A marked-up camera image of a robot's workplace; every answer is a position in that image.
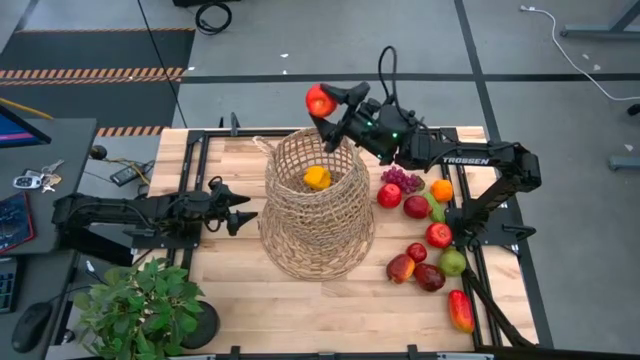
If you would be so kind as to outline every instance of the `wooden table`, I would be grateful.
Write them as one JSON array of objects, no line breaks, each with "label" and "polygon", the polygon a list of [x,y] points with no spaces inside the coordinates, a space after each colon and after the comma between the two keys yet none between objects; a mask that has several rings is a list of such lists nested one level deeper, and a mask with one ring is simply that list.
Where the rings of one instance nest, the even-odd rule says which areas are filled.
[{"label": "wooden table", "polygon": [[[187,133],[162,133],[150,195],[177,190]],[[459,127],[458,134],[462,141],[485,141],[481,127]],[[196,149],[189,190],[195,181],[197,154]],[[203,229],[190,280],[200,285],[204,300],[215,306],[222,326],[213,341],[196,353],[229,353],[232,345],[241,346],[242,353],[406,352],[408,344],[416,344],[419,351],[473,350],[471,336],[456,331],[448,314],[447,295],[452,289],[462,289],[460,278],[447,278],[445,287],[436,293],[427,293],[415,283],[394,285],[387,280],[389,260],[413,242],[424,243],[430,222],[409,219],[400,207],[385,210],[377,206],[375,195],[386,167],[378,166],[378,160],[369,154],[361,156],[371,175],[376,238],[363,263],[340,279],[305,282],[280,271],[262,248],[259,219],[243,226],[236,237],[224,228],[217,233]],[[207,158],[205,183],[222,176],[235,193],[252,198],[237,209],[262,211],[267,160],[251,138],[214,138]],[[455,168],[451,170],[457,178]],[[466,172],[473,197],[496,178],[492,168],[467,166]],[[420,174],[427,184],[441,177],[436,168]],[[440,250],[428,247],[428,252],[427,262],[437,263]],[[500,247],[484,247],[484,254],[494,299],[522,335],[536,342],[517,258]],[[166,250],[154,250],[152,255],[165,257]],[[180,261],[178,251],[176,264]],[[484,342],[490,344],[485,312],[476,301]]]}]

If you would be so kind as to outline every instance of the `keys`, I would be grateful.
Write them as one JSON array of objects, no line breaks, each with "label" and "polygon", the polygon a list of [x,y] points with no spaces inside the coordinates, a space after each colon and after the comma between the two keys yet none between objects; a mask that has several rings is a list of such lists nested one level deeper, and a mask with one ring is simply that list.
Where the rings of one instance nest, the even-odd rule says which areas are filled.
[{"label": "keys", "polygon": [[62,165],[64,163],[64,160],[60,159],[58,161],[56,161],[55,163],[49,165],[49,166],[45,166],[42,168],[42,174],[43,175],[51,175],[53,174],[56,169],[58,168],[58,166]]},{"label": "keys", "polygon": [[47,191],[56,192],[56,189],[53,186],[59,184],[62,181],[62,177],[56,174],[45,174],[42,179],[42,193],[46,193]]}]

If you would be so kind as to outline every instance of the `purple grapes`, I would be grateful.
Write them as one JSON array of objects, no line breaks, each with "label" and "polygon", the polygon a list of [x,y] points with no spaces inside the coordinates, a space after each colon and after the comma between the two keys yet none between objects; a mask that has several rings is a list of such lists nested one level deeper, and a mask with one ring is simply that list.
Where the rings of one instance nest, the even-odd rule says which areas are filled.
[{"label": "purple grapes", "polygon": [[424,181],[415,174],[407,176],[402,169],[392,166],[391,169],[384,171],[380,180],[387,184],[396,184],[405,194],[411,194],[424,189]]}]

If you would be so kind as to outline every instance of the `orange striped tape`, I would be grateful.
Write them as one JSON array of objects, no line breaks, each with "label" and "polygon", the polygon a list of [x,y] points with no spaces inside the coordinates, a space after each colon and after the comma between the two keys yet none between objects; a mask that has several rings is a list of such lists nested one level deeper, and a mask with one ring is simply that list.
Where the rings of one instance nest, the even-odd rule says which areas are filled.
[{"label": "orange striped tape", "polygon": [[0,70],[0,86],[105,84],[122,82],[181,81],[183,68],[108,68],[108,69],[38,69]]},{"label": "orange striped tape", "polygon": [[[152,28],[151,31],[195,31],[194,28]],[[147,31],[146,28],[125,28],[125,29],[26,29],[18,30],[16,33],[70,33],[70,32],[124,32],[124,31]]]},{"label": "orange striped tape", "polygon": [[115,137],[115,136],[154,136],[160,135],[162,130],[168,129],[168,126],[122,126],[122,127],[107,127],[100,128],[98,130],[98,136],[100,137]]}]

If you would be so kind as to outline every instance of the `woven basket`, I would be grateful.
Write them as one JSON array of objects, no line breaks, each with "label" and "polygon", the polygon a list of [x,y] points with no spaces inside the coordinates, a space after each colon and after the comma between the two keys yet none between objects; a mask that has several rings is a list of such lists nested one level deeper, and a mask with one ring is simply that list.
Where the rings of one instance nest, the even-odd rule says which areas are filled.
[{"label": "woven basket", "polygon": [[[345,140],[328,154],[315,129],[297,131],[277,147],[260,137],[254,142],[268,157],[260,231],[271,259],[305,280],[327,280],[353,269],[373,241],[369,173],[356,148]],[[329,169],[329,188],[316,191],[304,183],[313,165]]]}]

